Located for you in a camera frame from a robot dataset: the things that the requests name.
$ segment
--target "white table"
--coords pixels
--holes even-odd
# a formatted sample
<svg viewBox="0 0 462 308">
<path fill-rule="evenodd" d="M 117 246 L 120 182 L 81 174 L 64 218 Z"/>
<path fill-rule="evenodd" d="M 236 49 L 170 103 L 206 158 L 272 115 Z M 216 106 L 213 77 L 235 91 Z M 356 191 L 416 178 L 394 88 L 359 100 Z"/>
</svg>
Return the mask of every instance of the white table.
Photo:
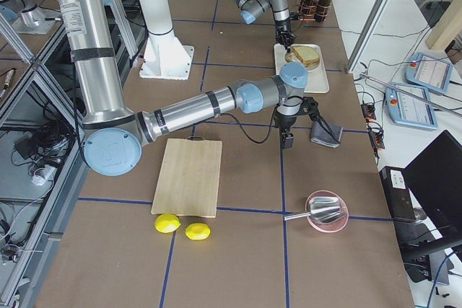
<svg viewBox="0 0 462 308">
<path fill-rule="evenodd" d="M 374 2 L 375 0 L 334 0 L 337 20 L 339 21 L 340 29 L 343 30 L 342 38 L 348 57 L 350 57 L 357 38 L 359 37 L 359 34 L 352 32 L 361 32 Z M 404 36 L 419 32 L 426 26 L 427 22 L 414 0 L 390 0 L 375 33 Z M 370 61 L 372 59 L 377 59 L 389 64 L 406 61 L 406 59 L 409 58 L 409 54 L 414 51 L 414 49 L 411 50 L 411 48 L 416 45 L 417 38 L 419 37 L 420 40 L 422 36 L 426 37 L 429 33 L 430 30 L 424 30 L 422 35 L 412 35 L 407 38 L 373 35 L 360 61 L 369 66 L 368 74 L 372 77 L 378 78 L 384 82 L 390 82 L 392 79 L 393 82 L 405 82 L 405 64 L 399 66 L 386 66 L 376 61 L 370 64 Z M 416 52 L 425 52 L 441 58 L 446 56 L 444 51 L 430 51 L 424 39 L 417 46 Z M 358 65 L 354 71 L 354 78 L 357 79 L 359 73 L 364 71 L 364 66 Z M 461 81 L 456 71 L 453 72 L 451 79 L 456 82 Z M 383 90 L 383 87 L 379 84 L 375 84 L 374 82 L 367 83 L 370 86 Z M 358 91 L 362 90 L 362 87 L 364 87 L 365 91 L 371 93 L 376 101 L 383 99 L 382 93 L 366 85 L 364 81 L 360 81 L 358 84 L 360 84 L 357 86 Z M 450 84 L 447 95 L 462 99 L 462 87 Z M 371 98 L 367 95 L 365 95 L 364 98 L 365 102 L 371 101 Z M 433 102 L 448 108 L 462 106 L 460 103 L 435 94 L 432 94 L 431 98 Z M 437 112 L 438 130 L 424 131 L 396 125 L 391 121 L 386 110 L 382 112 L 381 102 L 375 105 L 375 113 L 378 117 L 378 122 L 383 124 L 385 130 L 385 150 L 379 153 L 379 169 L 385 165 L 405 167 L 445 129 L 448 129 L 459 142 L 462 142 L 462 119 L 456 116 Z M 429 229 L 435 228 L 431 221 L 426 221 L 426 224 Z M 436 238 L 440 236 L 439 232 L 433 232 L 433 234 Z M 456 266 L 453 271 L 462 274 L 462 263 L 459 259 L 453 256 L 451 261 Z M 415 304 L 417 306 L 426 307 L 432 283 L 429 281 L 413 283 L 409 279 L 409 284 Z M 462 278 L 450 276 L 450 285 L 448 287 L 442 287 L 440 285 L 438 285 L 438 287 L 440 294 L 450 293 L 450 296 L 444 299 L 441 296 L 434 295 L 431 307 L 444 307 L 445 305 L 451 304 L 454 307 L 461 306 Z"/>
</svg>

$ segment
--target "brown cardboard table surface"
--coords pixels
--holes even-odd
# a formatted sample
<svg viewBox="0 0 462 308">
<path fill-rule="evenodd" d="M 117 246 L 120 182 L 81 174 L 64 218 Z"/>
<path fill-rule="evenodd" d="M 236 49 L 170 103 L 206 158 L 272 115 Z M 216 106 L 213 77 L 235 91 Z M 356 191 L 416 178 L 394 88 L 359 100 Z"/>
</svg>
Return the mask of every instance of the brown cardboard table surface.
<svg viewBox="0 0 462 308">
<path fill-rule="evenodd" d="M 274 74 L 271 17 L 244 25 L 230 0 L 169 2 L 175 34 L 196 48 L 191 75 L 141 80 L 132 69 L 125 96 L 133 111 Z M 311 143 L 309 118 L 297 120 L 293 148 L 281 151 L 277 130 L 252 144 L 222 116 L 159 138 L 124 176 L 91 172 L 36 308 L 413 307 L 334 11 L 297 35 L 323 51 L 331 90 L 314 97 L 326 120 L 345 128 L 340 147 Z M 233 114 L 251 136 L 265 136 L 271 110 Z M 165 143 L 188 136 L 223 141 L 217 217 L 182 218 L 177 232 L 160 234 L 150 208 Z M 283 222 L 319 189 L 346 201 L 345 229 L 323 234 L 306 219 Z M 211 227 L 210 238 L 186 238 L 195 221 Z"/>
<path fill-rule="evenodd" d="M 52 9 L 58 8 L 58 3 L 54 0 L 35 0 L 38 6 L 49 7 Z M 32 51 L 34 55 L 39 54 L 51 36 L 57 31 L 59 28 L 59 23 L 56 23 L 46 35 L 27 35 L 27 34 L 19 34 L 23 42 L 26 46 Z M 0 34 L 0 74 L 4 71 L 16 68 L 16 74 L 14 75 L 13 82 L 6 91 L 4 97 L 0 100 L 0 105 L 2 105 L 5 100 L 8 99 L 9 95 L 12 93 L 14 88 L 16 87 L 17 83 L 23 77 L 26 70 L 28 70 L 29 66 L 26 63 L 21 61 L 21 58 L 17 55 L 16 51 L 13 47 L 8 44 L 6 39 L 2 34 Z M 4 76 L 0 77 L 0 86 L 3 88 Z"/>
</svg>

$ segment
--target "black box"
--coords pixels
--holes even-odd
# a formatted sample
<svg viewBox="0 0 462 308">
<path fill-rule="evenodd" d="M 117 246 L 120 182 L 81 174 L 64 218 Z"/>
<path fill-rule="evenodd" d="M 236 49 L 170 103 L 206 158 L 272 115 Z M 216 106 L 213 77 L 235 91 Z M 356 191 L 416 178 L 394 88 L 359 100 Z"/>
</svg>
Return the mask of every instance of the black box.
<svg viewBox="0 0 462 308">
<path fill-rule="evenodd" d="M 413 223 L 416 221 L 409 189 L 404 182 L 403 169 L 385 166 L 380 171 L 383 192 L 387 199 L 388 210 L 393 219 Z"/>
</svg>

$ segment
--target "silver scoop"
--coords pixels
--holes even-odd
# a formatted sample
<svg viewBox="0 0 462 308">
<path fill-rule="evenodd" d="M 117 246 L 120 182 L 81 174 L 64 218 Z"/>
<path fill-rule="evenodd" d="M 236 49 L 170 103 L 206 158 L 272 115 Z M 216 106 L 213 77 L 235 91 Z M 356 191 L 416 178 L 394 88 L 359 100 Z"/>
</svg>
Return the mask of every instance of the silver scoop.
<svg viewBox="0 0 462 308">
<path fill-rule="evenodd" d="M 307 211 L 285 215 L 284 220 L 309 216 L 318 224 L 330 224 L 345 215 L 341 210 L 339 198 L 334 196 L 315 196 L 310 200 L 308 207 Z"/>
</svg>

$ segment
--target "table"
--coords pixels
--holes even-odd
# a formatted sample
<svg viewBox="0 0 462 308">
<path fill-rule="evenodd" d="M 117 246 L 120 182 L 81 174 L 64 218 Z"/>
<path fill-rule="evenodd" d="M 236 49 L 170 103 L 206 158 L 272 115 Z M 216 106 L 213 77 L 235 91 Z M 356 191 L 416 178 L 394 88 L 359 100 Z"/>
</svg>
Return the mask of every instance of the table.
<svg viewBox="0 0 462 308">
<path fill-rule="evenodd" d="M 342 32 L 342 39 L 346 54 L 349 56 L 352 52 L 358 34 L 364 25 L 369 11 L 372 9 L 375 0 L 334 0 L 334 7 L 339 20 L 339 27 Z M 427 27 L 422 13 L 419 11 L 414 0 L 390 0 L 387 9 L 385 10 L 382 19 L 380 20 L 375 33 L 385 35 L 405 36 L 411 33 L 421 32 L 422 36 L 412 35 L 407 38 L 396 38 L 392 36 L 373 35 L 370 43 L 363 54 L 361 61 L 369 66 L 369 75 L 379 78 L 382 81 L 389 82 L 405 82 L 404 65 L 386 66 L 378 62 L 370 62 L 377 59 L 389 64 L 400 63 L 406 61 L 409 51 L 416 46 L 416 51 L 427 52 L 432 56 L 446 57 L 444 51 L 430 51 L 425 44 L 424 39 L 417 45 L 422 37 L 427 37 L 430 29 Z M 358 78 L 359 73 L 364 71 L 363 66 L 358 66 L 354 72 L 354 77 Z M 453 81 L 460 82 L 461 78 L 454 70 Z M 365 90 L 371 93 L 377 101 L 383 99 L 383 94 L 373 89 L 371 86 L 383 89 L 380 85 L 368 82 L 358 82 L 357 90 Z M 462 88 L 457 85 L 450 84 L 447 95 L 461 99 Z M 460 104 L 435 94 L 431 95 L 432 101 L 446 107 L 458 107 Z M 385 129 L 385 150 L 379 153 L 379 169 L 383 166 L 405 167 L 410 161 L 415 158 L 433 139 L 435 139 L 442 130 L 448 129 L 459 142 L 462 142 L 462 122 L 460 118 L 454 117 L 447 113 L 438 112 L 437 121 L 439 128 L 436 131 L 423 131 L 413 128 L 398 126 L 391 121 L 386 111 L 382 112 L 382 104 L 378 102 L 376 105 L 376 115 L 378 122 L 383 124 Z M 418 206 L 417 201 L 413 198 L 413 204 Z M 435 226 L 431 221 L 426 221 L 429 229 L 434 229 Z M 435 237 L 440 237 L 439 232 L 433 232 Z M 458 258 L 453 256 L 451 261 L 455 263 L 456 269 L 454 272 L 460 273 L 462 264 Z M 450 296 L 443 299 L 441 296 L 433 296 L 432 304 L 434 307 L 442 307 L 443 305 L 452 304 L 455 307 L 462 302 L 462 280 L 455 276 L 450 277 L 451 285 L 447 288 L 440 287 L 441 293 L 449 292 Z M 428 295 L 431 288 L 430 282 L 412 283 L 411 285 L 414 302 L 420 305 L 427 305 Z"/>
<path fill-rule="evenodd" d="M 133 68 L 124 88 L 132 110 L 274 73 L 271 14 L 247 26 L 231 0 L 169 2 L 175 34 L 195 46 L 191 75 L 146 80 Z M 323 50 L 331 91 L 315 98 L 326 120 L 345 127 L 341 146 L 310 142 L 307 118 L 296 123 L 292 149 L 280 150 L 276 131 L 257 146 L 221 117 L 157 139 L 124 176 L 91 172 L 37 308 L 413 306 L 354 85 L 342 72 L 347 57 L 335 12 L 297 35 Z M 235 115 L 263 137 L 271 111 Z M 149 211 L 165 143 L 187 136 L 223 141 L 217 217 L 181 218 L 177 232 L 160 234 Z M 283 222 L 319 189 L 349 207 L 338 234 L 321 234 L 306 220 Z M 211 227 L 210 238 L 186 238 L 195 221 Z"/>
</svg>

